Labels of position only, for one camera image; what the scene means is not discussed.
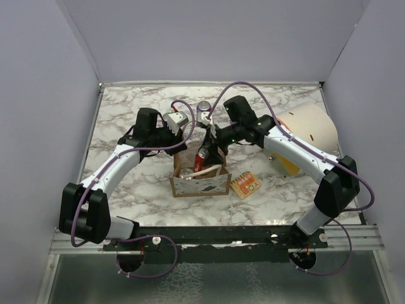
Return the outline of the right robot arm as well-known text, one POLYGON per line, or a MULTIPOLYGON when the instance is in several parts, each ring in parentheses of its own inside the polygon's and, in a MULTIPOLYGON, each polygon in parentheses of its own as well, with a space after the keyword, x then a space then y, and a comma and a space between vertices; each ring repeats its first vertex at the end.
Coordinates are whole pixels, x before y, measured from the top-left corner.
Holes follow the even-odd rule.
POLYGON ((202 148, 208 154, 203 165, 225 161, 228 146, 245 140, 260 148, 274 151, 298 166, 318 185, 313 205, 294 223, 292 243, 299 248, 313 241, 321 226, 338 217, 360 191, 356 162, 350 157, 337 158, 293 135, 273 117, 257 117, 244 96, 224 103, 231 124, 221 128, 208 111, 201 111, 197 121, 206 129, 202 148))

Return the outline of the red cola can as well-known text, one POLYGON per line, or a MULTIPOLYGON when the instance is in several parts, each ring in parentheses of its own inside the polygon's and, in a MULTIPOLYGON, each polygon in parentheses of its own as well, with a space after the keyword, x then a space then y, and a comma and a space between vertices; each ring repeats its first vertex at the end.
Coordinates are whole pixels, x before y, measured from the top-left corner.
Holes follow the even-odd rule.
POLYGON ((181 168, 178 172, 178 178, 190 180, 194 178, 191 176, 193 173, 194 171, 191 168, 181 168))
POLYGON ((194 161, 194 171, 199 172, 203 169, 204 160, 209 155, 209 151, 206 147, 200 147, 197 150, 195 161, 194 161))

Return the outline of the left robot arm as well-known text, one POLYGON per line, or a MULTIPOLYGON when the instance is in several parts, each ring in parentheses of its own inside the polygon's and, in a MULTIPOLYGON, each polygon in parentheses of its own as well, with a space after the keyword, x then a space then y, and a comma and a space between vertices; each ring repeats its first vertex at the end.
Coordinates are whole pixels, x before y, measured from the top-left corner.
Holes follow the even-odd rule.
POLYGON ((141 108, 135 124, 118 140, 110 157, 92 175, 78 184, 65 186, 61 198, 59 231, 72 238, 99 244, 118 239, 126 250, 136 248, 140 235, 137 223, 112 217, 108 200, 123 178, 151 151, 172 156, 186 149, 182 126, 189 121, 182 111, 162 115, 141 108))

